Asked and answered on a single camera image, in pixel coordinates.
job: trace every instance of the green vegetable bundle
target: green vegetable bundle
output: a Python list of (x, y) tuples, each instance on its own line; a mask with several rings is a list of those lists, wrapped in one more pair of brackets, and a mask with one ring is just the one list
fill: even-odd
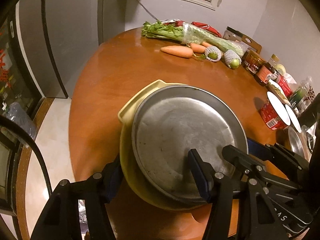
[(174, 24), (164, 25), (160, 21), (154, 24), (145, 22), (142, 28), (142, 36), (148, 38), (170, 39), (179, 41), (182, 44), (201, 44), (205, 41), (213, 46), (217, 46), (223, 52), (231, 49), (240, 57), (244, 55), (244, 51), (239, 44), (216, 37), (189, 23), (184, 23), (183, 26), (175, 27)]

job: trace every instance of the white tiled floor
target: white tiled floor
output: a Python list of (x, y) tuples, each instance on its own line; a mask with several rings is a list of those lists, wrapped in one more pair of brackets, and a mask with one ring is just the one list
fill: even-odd
[[(36, 143), (49, 172), (52, 190), (62, 179), (68, 179), (70, 182), (75, 180), (68, 144), (70, 105), (71, 99), (56, 98), (36, 137)], [(44, 177), (38, 160), (32, 153), (26, 184), (26, 216), (30, 236), (47, 200), (48, 192)]]

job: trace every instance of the yellow bowl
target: yellow bowl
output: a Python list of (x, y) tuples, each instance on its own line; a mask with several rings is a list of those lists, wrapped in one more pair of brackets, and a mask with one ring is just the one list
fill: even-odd
[(180, 85), (179, 83), (165, 83), (162, 80), (157, 80), (146, 86), (138, 92), (130, 101), (119, 111), (118, 118), (122, 123), (120, 136), (120, 163), (124, 177), (129, 187), (144, 201), (149, 204), (165, 210), (182, 211), (195, 208), (197, 206), (188, 205), (179, 201), (173, 200), (153, 187), (150, 182), (144, 177), (141, 172), (132, 150), (131, 128), (139, 105), (151, 93), (160, 88)]

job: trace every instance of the carrot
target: carrot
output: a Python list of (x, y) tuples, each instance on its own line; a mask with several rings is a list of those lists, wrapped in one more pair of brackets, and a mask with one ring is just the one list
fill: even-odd
[(205, 51), (205, 46), (201, 46), (199, 44), (190, 43), (190, 47), (195, 53), (204, 53)]
[(160, 50), (178, 57), (191, 58), (193, 55), (193, 50), (184, 46), (167, 46), (162, 47)]
[(202, 44), (203, 46), (205, 46), (206, 48), (212, 46), (211, 44), (209, 44), (209, 43), (207, 43), (207, 42), (205, 42), (205, 41), (202, 42), (201, 44)]

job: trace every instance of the metal bowl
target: metal bowl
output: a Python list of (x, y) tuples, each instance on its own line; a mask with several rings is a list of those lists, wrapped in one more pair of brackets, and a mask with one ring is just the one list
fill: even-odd
[(188, 85), (161, 88), (139, 106), (133, 119), (132, 147), (147, 180), (163, 194), (202, 203), (188, 167), (195, 148), (216, 171), (232, 176), (222, 148), (232, 144), (248, 153), (244, 129), (232, 110), (213, 94)]
[(299, 135), (297, 134), (295, 129), (292, 128), (291, 126), (288, 127), (288, 136), (289, 136), (291, 150), (294, 153), (299, 154), (301, 157), (304, 158), (303, 147), (302, 147), (302, 143), (299, 138)]

